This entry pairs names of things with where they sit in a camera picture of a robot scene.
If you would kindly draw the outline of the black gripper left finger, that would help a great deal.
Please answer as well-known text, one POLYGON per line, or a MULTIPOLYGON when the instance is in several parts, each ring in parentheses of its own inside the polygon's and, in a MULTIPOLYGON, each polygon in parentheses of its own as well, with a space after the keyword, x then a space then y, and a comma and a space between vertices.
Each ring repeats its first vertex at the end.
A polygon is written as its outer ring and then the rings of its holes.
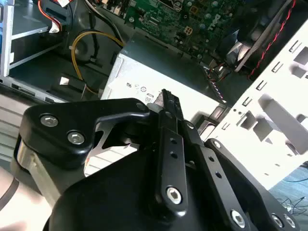
POLYGON ((185 179, 183 120, 180 101, 161 92, 159 112, 134 98, 37 105, 22 118, 15 158, 33 178, 51 206, 66 190, 87 178, 87 158, 104 148, 121 144, 156 142, 158 179, 156 191, 171 214, 182 217, 188 200, 181 191, 185 179))

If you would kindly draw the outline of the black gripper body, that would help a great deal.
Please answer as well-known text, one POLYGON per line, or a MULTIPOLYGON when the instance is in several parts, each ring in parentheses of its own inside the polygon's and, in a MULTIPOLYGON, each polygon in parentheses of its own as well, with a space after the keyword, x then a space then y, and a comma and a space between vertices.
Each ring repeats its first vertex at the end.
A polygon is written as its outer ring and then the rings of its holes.
POLYGON ((175 216, 156 191, 156 142, 77 182, 59 198, 47 223, 49 231, 214 231, 221 223, 220 209, 209 180, 201 175, 196 147, 184 143, 188 200, 186 213, 175 216))

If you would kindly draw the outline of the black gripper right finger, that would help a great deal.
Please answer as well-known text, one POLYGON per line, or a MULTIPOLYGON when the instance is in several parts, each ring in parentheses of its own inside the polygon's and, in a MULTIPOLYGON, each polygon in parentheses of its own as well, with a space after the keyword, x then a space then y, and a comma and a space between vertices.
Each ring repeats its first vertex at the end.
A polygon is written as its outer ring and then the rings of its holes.
POLYGON ((189 121, 179 123, 218 231, 298 231, 296 219, 216 139, 203 142, 189 121))

